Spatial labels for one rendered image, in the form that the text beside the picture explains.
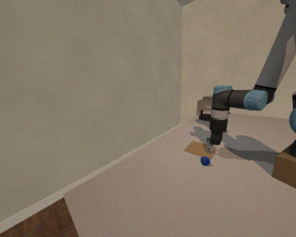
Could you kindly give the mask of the blue die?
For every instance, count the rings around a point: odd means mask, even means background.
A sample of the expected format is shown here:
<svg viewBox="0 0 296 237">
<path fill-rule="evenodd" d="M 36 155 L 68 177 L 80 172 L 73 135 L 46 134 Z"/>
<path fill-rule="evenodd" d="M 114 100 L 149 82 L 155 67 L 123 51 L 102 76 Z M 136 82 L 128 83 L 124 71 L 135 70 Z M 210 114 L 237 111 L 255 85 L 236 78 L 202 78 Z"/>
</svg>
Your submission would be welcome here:
<svg viewBox="0 0 296 237">
<path fill-rule="evenodd" d="M 203 166 L 210 166 L 210 159 L 208 157 L 201 157 L 201 163 Z"/>
</svg>

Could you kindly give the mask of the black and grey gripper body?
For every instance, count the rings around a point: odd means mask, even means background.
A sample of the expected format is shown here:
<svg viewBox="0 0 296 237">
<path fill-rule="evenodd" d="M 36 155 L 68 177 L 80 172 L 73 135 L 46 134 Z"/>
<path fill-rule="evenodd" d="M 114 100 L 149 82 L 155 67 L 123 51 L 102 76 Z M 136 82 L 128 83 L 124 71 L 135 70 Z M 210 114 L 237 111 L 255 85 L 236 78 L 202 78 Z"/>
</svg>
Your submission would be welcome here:
<svg viewBox="0 0 296 237">
<path fill-rule="evenodd" d="M 230 112 L 228 111 L 217 111 L 211 109 L 210 114 L 203 114 L 203 110 L 199 115 L 200 120 L 209 121 L 210 122 L 210 143 L 220 145 L 223 137 L 223 132 L 226 131 L 228 117 Z"/>
</svg>

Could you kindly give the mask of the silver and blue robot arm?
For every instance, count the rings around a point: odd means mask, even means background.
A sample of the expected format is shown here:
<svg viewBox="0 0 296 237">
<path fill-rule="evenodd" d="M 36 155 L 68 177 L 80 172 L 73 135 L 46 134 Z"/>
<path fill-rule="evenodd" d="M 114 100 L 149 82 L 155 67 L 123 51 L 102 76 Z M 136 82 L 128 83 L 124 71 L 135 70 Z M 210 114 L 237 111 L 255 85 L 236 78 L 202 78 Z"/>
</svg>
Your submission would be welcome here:
<svg viewBox="0 0 296 237">
<path fill-rule="evenodd" d="M 233 86 L 215 86 L 212 109 L 227 111 L 232 107 L 261 111 L 274 100 L 275 91 L 296 54 L 296 0 L 280 0 L 280 2 L 286 5 L 285 19 L 254 88 L 234 90 Z M 296 134 L 296 91 L 292 94 L 292 99 L 293 111 L 289 123 Z"/>
</svg>

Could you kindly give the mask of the tan square mat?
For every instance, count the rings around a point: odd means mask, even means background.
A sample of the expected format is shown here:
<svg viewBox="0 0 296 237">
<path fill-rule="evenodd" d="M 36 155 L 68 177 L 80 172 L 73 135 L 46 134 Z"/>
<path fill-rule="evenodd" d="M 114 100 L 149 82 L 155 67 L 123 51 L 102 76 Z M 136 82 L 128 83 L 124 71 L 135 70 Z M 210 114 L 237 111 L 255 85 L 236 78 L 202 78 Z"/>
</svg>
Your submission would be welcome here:
<svg viewBox="0 0 296 237">
<path fill-rule="evenodd" d="M 203 143 L 200 143 L 200 142 L 196 142 L 196 141 L 192 141 L 186 147 L 185 151 L 190 152 L 192 154 L 199 155 L 201 157 L 208 157 L 211 160 L 216 147 L 213 146 L 212 153 L 208 153 L 208 152 L 206 152 L 206 146 L 207 146 L 206 144 L 203 144 Z"/>
</svg>

